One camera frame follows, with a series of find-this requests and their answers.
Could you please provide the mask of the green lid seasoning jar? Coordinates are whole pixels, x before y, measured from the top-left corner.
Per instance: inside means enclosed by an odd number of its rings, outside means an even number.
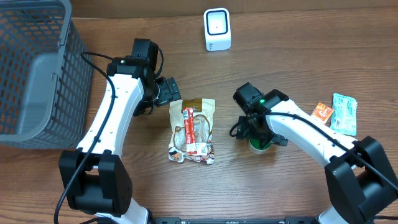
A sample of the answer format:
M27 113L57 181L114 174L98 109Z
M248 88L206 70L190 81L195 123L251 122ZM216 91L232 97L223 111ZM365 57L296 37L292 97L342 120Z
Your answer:
M265 143L258 139L250 139L248 141L248 148L255 154L264 154L270 148L271 142Z

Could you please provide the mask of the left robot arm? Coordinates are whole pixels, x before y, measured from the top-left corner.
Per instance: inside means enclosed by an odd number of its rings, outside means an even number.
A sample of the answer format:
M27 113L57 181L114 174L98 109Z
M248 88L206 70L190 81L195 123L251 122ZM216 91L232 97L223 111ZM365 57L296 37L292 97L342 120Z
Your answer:
M104 97L88 132L75 151L63 151L58 163L64 191L55 208L59 222L64 201L94 217L90 223L153 223L152 212L132 197L132 180L121 160L133 117L146 109L181 98L174 78L161 76L161 48L150 39L135 39L131 54L112 57L106 70Z

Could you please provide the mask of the orange snack packet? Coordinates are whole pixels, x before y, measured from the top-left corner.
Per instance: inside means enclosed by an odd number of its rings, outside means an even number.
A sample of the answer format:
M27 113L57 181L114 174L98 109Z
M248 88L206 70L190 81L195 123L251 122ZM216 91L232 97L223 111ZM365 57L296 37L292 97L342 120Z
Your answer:
M311 116L314 117L317 121L326 124L329 118L332 116L334 112L333 108L319 102L315 109L312 111Z

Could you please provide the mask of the teal tissue packet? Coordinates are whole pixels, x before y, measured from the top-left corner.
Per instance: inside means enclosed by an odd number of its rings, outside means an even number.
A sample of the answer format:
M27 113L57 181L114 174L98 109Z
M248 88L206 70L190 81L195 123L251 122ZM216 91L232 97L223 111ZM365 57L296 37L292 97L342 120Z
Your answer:
M339 93L333 94L330 128L345 135L355 136L357 134L356 111L358 102L350 97Z

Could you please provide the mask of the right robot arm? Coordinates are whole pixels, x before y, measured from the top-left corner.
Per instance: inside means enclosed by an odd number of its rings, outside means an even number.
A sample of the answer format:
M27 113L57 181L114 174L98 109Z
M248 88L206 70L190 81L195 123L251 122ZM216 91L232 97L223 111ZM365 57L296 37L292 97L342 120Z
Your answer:
M245 83L233 99L244 116L230 129L231 137L257 140L261 149L292 141L324 168L331 207L303 221L373 223L397 200L397 176L374 138L337 133L276 89L264 94Z

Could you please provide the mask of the red snack bar wrapper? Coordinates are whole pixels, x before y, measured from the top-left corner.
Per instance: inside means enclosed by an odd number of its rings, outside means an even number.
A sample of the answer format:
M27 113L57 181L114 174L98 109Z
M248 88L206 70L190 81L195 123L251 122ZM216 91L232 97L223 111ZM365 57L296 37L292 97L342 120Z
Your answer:
M185 125L186 152L189 155L205 156L207 154L206 143L205 142L196 143L195 140L193 108L184 108L182 110L182 113Z

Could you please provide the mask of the white brown snack packet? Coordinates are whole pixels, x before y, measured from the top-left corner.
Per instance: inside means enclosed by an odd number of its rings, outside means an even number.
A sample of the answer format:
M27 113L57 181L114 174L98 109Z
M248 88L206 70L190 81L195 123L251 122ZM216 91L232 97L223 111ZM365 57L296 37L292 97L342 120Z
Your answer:
M186 152L185 125L182 110L193 108L196 143L205 142L207 154L205 156L189 155ZM183 163L184 160L211 165L215 161L215 152L212 145L213 115L215 100L195 98L191 100L177 100L170 104L169 115L172 128L172 137L168 148L168 157L171 161Z

